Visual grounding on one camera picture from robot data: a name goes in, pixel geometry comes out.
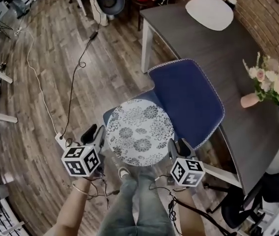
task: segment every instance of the gray table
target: gray table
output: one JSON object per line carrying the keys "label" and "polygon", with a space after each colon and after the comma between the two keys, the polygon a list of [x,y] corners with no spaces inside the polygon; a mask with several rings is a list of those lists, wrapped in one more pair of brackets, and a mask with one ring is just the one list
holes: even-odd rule
{"label": "gray table", "polygon": [[244,109],[240,98],[254,92],[242,60],[255,65],[258,44],[236,19],[223,31],[210,30],[177,4],[142,10],[143,72],[147,72],[154,31],[178,59],[195,60],[216,89],[225,108],[219,127],[237,175],[205,165],[206,172],[236,186],[245,194],[261,179],[279,149],[279,108],[264,101]]}

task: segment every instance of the black and white cube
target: black and white cube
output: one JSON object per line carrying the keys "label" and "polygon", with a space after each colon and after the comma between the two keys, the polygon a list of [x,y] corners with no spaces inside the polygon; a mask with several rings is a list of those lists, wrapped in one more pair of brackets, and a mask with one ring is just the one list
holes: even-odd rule
{"label": "black and white cube", "polygon": [[89,177],[99,166],[100,159],[94,146],[68,147],[62,162],[73,177]]}
{"label": "black and white cube", "polygon": [[196,187],[205,175],[205,170],[202,162],[177,158],[170,173],[178,185]]}

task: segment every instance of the patterned plate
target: patterned plate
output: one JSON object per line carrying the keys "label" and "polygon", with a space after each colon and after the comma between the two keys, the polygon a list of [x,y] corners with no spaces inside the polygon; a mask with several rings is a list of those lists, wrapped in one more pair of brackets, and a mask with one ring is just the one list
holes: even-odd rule
{"label": "patterned plate", "polygon": [[134,99],[122,103],[107,125],[110,148],[123,162],[134,166],[158,163],[174,138],[169,116],[151,101]]}

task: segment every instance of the pink vase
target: pink vase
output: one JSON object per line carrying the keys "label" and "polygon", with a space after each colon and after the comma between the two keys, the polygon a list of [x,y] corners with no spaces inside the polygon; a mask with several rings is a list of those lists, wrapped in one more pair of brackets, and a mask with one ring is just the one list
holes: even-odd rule
{"label": "pink vase", "polygon": [[250,93],[241,98],[241,106],[243,108],[251,107],[255,105],[257,102],[259,102],[259,98],[255,93]]}

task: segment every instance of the power strip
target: power strip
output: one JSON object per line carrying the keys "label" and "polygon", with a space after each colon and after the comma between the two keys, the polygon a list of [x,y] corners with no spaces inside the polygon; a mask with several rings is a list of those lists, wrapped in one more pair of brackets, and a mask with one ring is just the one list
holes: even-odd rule
{"label": "power strip", "polygon": [[14,36],[18,36],[18,34],[21,32],[21,30],[22,30],[22,27],[19,27],[19,28],[17,29],[17,31],[14,32]]}

